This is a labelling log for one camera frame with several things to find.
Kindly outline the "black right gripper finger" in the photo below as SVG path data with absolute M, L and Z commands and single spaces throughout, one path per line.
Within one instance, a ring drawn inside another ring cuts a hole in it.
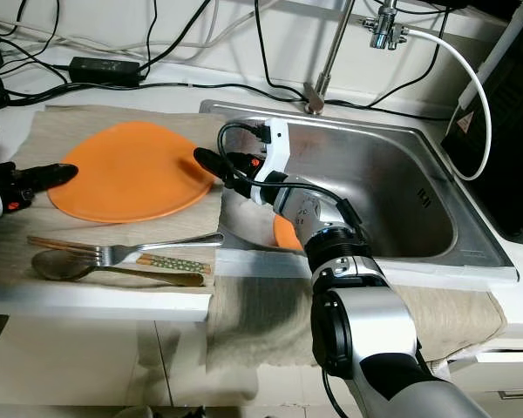
M 207 150 L 207 148 L 194 148 L 193 157 L 195 163 L 203 170 L 210 172 L 222 183 L 238 183 L 239 174 L 231 160 L 220 152 Z

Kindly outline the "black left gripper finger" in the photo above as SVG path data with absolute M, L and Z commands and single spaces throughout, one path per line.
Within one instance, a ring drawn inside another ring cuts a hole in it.
M 36 183 L 67 183 L 78 175 L 77 165 L 55 163 L 30 169 L 30 179 Z
M 71 182 L 73 176 L 69 175 L 42 175 L 34 176 L 31 179 L 31 197 L 36 198 L 41 192 L 48 192 L 49 190 L 54 190 L 56 187 L 66 185 Z

